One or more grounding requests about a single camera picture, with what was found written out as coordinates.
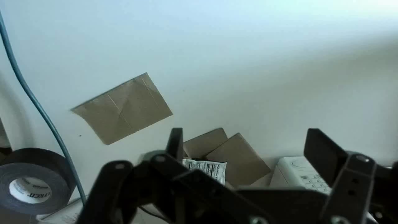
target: black machine frame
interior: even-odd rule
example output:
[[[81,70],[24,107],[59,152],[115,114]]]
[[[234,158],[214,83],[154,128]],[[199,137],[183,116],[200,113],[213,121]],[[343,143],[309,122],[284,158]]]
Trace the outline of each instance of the black machine frame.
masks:
[[[200,170],[181,164],[183,129],[173,128],[166,151],[137,167],[106,164],[77,224],[131,223],[137,208],[153,204],[169,223],[284,224],[398,223],[398,163],[389,168],[350,153],[320,129],[307,132],[305,157],[332,188],[330,195],[305,189],[232,190]]]

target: blue cable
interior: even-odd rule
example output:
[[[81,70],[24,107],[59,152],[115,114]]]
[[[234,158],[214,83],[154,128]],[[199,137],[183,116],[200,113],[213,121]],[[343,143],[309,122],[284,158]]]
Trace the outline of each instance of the blue cable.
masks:
[[[30,87],[28,86],[28,83],[26,83],[26,81],[25,81],[25,78],[24,78],[24,76],[21,73],[21,70],[18,66],[18,62],[16,62],[14,52],[13,52],[13,47],[11,47],[11,44],[10,44],[10,39],[9,39],[8,31],[5,29],[5,24],[4,24],[4,20],[3,20],[1,11],[0,11],[0,34],[1,34],[1,39],[3,39],[5,52],[6,52],[8,57],[9,57],[9,61],[11,63],[13,71],[14,71],[14,73],[16,76],[16,80],[20,82],[20,85],[24,88],[25,93],[33,101],[34,106],[36,107],[36,109],[39,111],[41,117],[45,119],[45,122],[47,123],[47,126],[49,126],[50,131],[52,132],[55,139],[60,144],[60,148],[61,148],[61,151],[62,151],[62,153],[64,153],[64,156],[65,156],[65,158],[66,158],[66,160],[67,160],[67,163],[70,165],[70,169],[71,169],[71,172],[74,174],[74,178],[75,178],[75,182],[76,182],[76,187],[77,187],[79,194],[81,197],[81,200],[85,204],[86,203],[86,194],[85,194],[84,187],[82,187],[82,184],[81,184],[81,182],[79,179],[77,170],[75,168],[75,164],[72,162],[70,152],[67,151],[62,137],[60,136],[57,128],[55,127],[55,124],[50,119],[49,114],[42,108],[40,102],[38,101],[38,98],[35,97],[35,95],[33,93]]]

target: label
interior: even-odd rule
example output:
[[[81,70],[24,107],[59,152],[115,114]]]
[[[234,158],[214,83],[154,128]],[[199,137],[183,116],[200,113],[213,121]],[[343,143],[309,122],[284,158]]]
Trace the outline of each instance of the label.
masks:
[[[28,204],[39,204],[51,198],[50,185],[33,177],[21,177],[13,180],[9,185],[10,194],[20,202]]]
[[[183,159],[183,165],[188,169],[200,169],[220,184],[225,185],[227,163],[217,163],[209,160]]]

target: black tape roll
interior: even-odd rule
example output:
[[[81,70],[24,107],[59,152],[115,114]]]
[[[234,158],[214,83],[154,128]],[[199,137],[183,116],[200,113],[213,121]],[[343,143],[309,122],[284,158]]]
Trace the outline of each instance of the black tape roll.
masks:
[[[23,214],[49,214],[65,207],[76,183],[64,157],[26,148],[0,160],[0,204]]]

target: cardboard box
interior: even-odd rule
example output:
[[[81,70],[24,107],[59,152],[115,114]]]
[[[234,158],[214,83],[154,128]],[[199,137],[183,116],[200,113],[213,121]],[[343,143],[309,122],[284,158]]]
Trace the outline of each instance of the cardboard box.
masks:
[[[227,183],[233,188],[251,185],[270,173],[240,133],[228,138],[223,128],[187,141],[184,151],[193,159],[227,162]]]

